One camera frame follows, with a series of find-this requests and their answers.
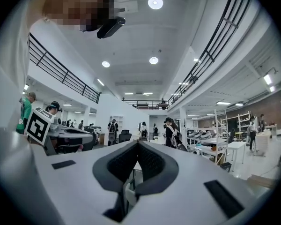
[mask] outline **ceiling light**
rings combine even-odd
[[[271,77],[269,74],[265,75],[263,79],[266,81],[267,85],[270,85],[272,83]]]
[[[218,104],[218,105],[229,105],[230,103],[227,103],[227,102],[217,102],[216,104]]]
[[[102,66],[105,67],[105,68],[109,68],[110,64],[107,61],[103,61]]]
[[[97,80],[102,86],[104,86],[104,84],[100,81],[100,79],[97,79]]]
[[[158,58],[157,57],[152,57],[152,58],[150,58],[149,62],[151,64],[156,64],[156,63],[158,63]]]
[[[163,0],[148,0],[148,5],[152,9],[160,9],[163,6]]]

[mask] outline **table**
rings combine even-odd
[[[236,158],[237,158],[237,151],[242,146],[244,146],[244,152],[245,152],[245,142],[232,142],[232,143],[228,144],[228,148],[233,150],[232,161],[233,161],[233,156],[234,156],[234,150],[236,150],[236,152],[235,152],[235,159],[233,161],[233,166],[232,166],[232,171],[234,171],[234,168],[235,168],[235,162],[236,162]]]
[[[237,132],[237,133],[235,133],[235,135],[238,135],[238,140],[242,140],[241,138],[240,138],[240,136],[241,136],[241,134],[243,134],[243,132]]]

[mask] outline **white floor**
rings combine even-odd
[[[242,148],[237,152],[235,169],[234,171],[231,169],[230,174],[244,180],[247,180],[252,174],[271,179],[280,177],[281,167],[278,167],[277,164],[281,154],[281,138],[273,136],[270,139],[265,157],[254,156],[250,153],[250,148],[245,147],[244,163],[242,164],[243,152]],[[228,153],[226,162],[233,164],[232,150],[228,150]]]

